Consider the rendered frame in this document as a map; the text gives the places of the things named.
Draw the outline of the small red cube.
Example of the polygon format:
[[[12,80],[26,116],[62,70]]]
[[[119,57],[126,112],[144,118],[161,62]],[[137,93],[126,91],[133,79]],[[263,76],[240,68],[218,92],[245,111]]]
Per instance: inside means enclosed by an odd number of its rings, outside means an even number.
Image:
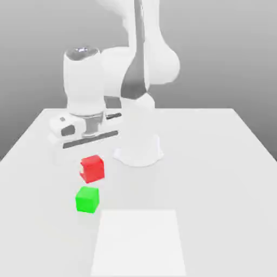
[[[85,183],[92,183],[105,177],[104,162],[98,155],[89,156],[81,160],[83,171],[80,176]]]

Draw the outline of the small green cube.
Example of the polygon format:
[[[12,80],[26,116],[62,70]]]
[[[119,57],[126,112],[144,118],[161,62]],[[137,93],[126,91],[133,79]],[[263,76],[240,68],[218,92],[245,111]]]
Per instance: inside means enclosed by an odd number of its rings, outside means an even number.
[[[100,203],[98,188],[83,186],[75,197],[78,212],[94,213]]]

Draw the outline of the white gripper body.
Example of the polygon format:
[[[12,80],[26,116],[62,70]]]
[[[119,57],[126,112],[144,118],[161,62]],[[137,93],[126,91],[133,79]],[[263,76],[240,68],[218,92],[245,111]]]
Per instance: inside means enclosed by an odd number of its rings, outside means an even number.
[[[105,133],[96,133],[92,136],[84,137],[81,134],[68,136],[58,136],[52,131],[49,133],[49,154],[50,155],[80,155],[91,152],[104,142],[113,137],[117,137],[118,130]]]

